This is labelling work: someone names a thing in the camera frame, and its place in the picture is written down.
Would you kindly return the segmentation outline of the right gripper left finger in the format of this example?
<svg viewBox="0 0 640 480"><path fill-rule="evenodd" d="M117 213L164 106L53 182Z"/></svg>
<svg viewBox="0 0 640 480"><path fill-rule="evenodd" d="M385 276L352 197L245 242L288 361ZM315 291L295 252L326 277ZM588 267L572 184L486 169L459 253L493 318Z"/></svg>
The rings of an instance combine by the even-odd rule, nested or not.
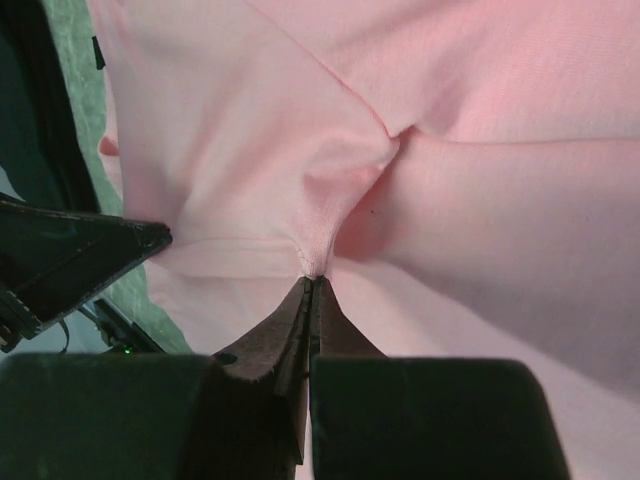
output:
<svg viewBox="0 0 640 480"><path fill-rule="evenodd" d="M216 433L231 465L301 465L308 409L313 281L296 281L281 304L218 351Z"/></svg>

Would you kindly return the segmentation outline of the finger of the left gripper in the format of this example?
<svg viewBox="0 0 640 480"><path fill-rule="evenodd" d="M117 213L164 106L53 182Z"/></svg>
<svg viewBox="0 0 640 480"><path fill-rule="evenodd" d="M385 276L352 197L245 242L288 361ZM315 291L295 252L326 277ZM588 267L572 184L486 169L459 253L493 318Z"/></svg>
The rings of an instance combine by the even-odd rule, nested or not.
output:
<svg viewBox="0 0 640 480"><path fill-rule="evenodd" d="M1 350L78 310L172 242L162 223L37 208L1 196Z"/></svg>

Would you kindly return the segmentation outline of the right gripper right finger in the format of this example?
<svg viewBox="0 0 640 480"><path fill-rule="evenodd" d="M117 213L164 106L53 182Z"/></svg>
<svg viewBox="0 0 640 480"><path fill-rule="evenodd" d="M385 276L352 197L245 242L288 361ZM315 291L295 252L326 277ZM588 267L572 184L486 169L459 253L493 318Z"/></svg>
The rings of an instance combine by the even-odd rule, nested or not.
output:
<svg viewBox="0 0 640 480"><path fill-rule="evenodd" d="M344 314L328 278L312 283L309 359L319 356L384 359L378 349Z"/></svg>

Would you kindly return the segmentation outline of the pink t shirt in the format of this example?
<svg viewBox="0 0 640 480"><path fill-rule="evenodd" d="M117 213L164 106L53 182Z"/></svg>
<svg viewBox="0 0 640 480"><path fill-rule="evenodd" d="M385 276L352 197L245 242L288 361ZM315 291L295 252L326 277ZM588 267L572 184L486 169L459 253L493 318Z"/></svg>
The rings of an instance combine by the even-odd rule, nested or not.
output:
<svg viewBox="0 0 640 480"><path fill-rule="evenodd" d="M510 357L639 475L635 1L92 1L99 154L196 352L301 276L395 356Z"/></svg>

